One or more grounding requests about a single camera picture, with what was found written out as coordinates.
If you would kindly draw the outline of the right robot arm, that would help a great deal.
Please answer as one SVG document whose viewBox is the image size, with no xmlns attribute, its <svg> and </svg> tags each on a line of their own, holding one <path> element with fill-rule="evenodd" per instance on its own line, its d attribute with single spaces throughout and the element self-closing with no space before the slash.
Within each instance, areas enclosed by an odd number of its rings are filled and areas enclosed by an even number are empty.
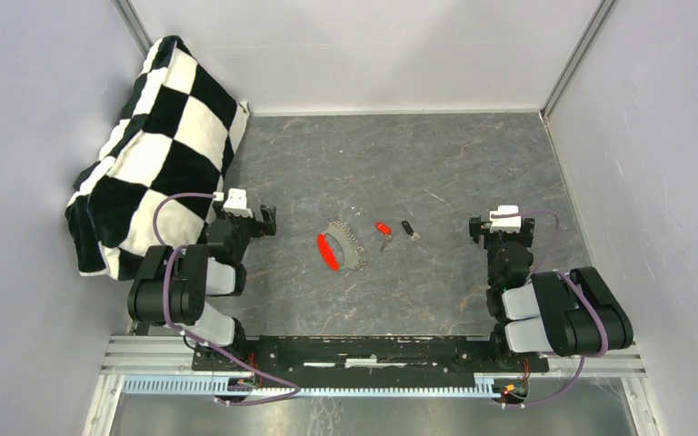
<svg viewBox="0 0 698 436">
<path fill-rule="evenodd" d="M 497 321 L 491 364 L 510 371 L 525 354 L 602 356 L 632 346 L 632 323 L 594 267 L 538 271 L 534 227 L 532 217 L 500 211 L 469 221 L 471 239 L 486 251 L 486 306 Z"/>
</svg>

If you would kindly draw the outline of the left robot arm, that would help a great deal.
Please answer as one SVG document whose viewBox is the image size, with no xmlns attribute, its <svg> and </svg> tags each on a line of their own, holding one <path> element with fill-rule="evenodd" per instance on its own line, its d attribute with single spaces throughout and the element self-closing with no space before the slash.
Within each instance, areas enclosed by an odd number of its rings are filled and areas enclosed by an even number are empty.
<svg viewBox="0 0 698 436">
<path fill-rule="evenodd" d="M 163 245 L 147 250 L 128 294 L 127 310 L 133 321 L 174 326 L 208 351 L 216 344 L 214 357 L 233 371 L 249 358 L 244 328 L 208 299 L 242 294 L 245 252 L 252 239 L 276 235 L 276 209 L 262 205 L 261 220 L 254 213 L 236 216 L 220 207 L 215 211 L 216 219 L 198 243 L 179 251 Z"/>
</svg>

